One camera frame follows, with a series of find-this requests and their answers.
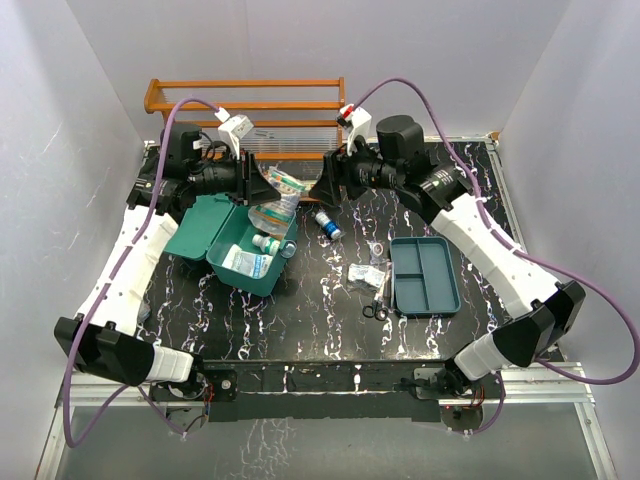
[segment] scissors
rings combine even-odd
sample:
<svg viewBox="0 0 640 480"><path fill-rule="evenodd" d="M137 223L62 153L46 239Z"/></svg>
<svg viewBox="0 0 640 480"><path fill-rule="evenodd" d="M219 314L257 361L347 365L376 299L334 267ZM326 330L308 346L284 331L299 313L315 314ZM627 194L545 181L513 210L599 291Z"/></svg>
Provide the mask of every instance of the scissors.
<svg viewBox="0 0 640 480"><path fill-rule="evenodd" d="M376 296L373 297L371 305L362 307L362 315L366 318L375 318L379 322L385 322L389 317L389 309L384 306L385 291L387 290L387 281L389 279L389 271L385 275L383 284L378 289Z"/></svg>
<svg viewBox="0 0 640 480"><path fill-rule="evenodd" d="M379 322L384 322L389 316L389 309L385 307L380 300L374 298L371 305L365 305L362 307L362 315L366 318L375 318Z"/></svg>

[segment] teal tray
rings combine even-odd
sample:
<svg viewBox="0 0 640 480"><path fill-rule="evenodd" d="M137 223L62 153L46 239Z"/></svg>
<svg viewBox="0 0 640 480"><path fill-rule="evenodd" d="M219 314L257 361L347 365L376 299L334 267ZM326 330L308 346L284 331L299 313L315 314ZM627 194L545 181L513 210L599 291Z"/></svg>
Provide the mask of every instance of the teal tray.
<svg viewBox="0 0 640 480"><path fill-rule="evenodd" d="M262 278L248 277L222 266L234 243L247 252L262 255L252 243L256 233L265 235L249 220L249 207L234 205L225 195L202 195L187 210L178 231L164 250L187 260L206 259L222 283L267 297L287 263L282 255L273 257L269 270ZM294 217L284 240L295 241L297 234L298 224Z"/></svg>
<svg viewBox="0 0 640 480"><path fill-rule="evenodd" d="M391 240L396 308L406 315L453 315L460 295L449 245L442 237Z"/></svg>

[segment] teal plastic box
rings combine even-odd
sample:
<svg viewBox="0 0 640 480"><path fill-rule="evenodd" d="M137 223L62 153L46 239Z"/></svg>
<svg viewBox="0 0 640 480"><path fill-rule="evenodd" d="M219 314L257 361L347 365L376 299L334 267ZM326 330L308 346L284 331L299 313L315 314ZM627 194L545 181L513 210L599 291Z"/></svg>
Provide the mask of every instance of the teal plastic box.
<svg viewBox="0 0 640 480"><path fill-rule="evenodd" d="M201 195L185 213L178 231L164 251L192 261L206 259L222 283L267 297L287 263L279 252L262 278L248 277L222 266L234 243L247 252L262 254L252 243L257 233L266 235L249 220L249 207L234 205L225 195ZM284 240L295 241L297 235L298 224L294 217Z"/></svg>

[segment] wooden rack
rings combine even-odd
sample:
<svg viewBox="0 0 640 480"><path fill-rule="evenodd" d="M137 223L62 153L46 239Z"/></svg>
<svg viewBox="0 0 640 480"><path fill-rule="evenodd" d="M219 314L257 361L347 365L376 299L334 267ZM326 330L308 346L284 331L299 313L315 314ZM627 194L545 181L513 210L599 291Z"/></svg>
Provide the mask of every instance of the wooden rack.
<svg viewBox="0 0 640 480"><path fill-rule="evenodd" d="M185 81L185 82L161 82L153 79L144 97L144 108L147 113L162 113L164 122L175 102L167 101L167 90L170 89L225 89L225 88L299 88L299 87L327 87L337 89L337 100L331 101L296 101L296 102L225 102L215 103L230 111L335 111L337 117L340 108L345 105L344 78L335 80L212 80L212 81ZM208 107L199 103L187 103L181 112L203 112ZM182 122L195 123L202 128L217 128L220 122L213 120L181 120ZM305 119L305 120L262 120L253 122L256 128L331 128L336 132L336 145L342 144L342 129L335 120ZM319 152L260 152L255 151L256 159L262 161L321 161L324 151Z"/></svg>

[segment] black marble table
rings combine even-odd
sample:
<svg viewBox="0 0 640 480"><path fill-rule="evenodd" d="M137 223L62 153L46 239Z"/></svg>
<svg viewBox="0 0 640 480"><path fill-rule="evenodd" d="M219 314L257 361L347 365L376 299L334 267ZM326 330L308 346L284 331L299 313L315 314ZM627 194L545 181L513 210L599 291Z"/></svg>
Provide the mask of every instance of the black marble table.
<svg viewBox="0 0 640 480"><path fill-rule="evenodd" d="M442 144L427 147L449 161ZM510 232L486 143L456 142L455 148L477 168L486 208ZM457 314L406 318L394 312L386 322L363 317L371 299L345 285L349 264L369 263L367 242L388 248L394 237L434 232L392 192L370 191L328 210L346 232L330 242L313 219L318 208L299 207L298 251L267 298L220 283L206 263L192 268L163 255L146 294L153 316L139 337L205 360L439 360L505 322L493 288L452 244L462 303Z"/></svg>

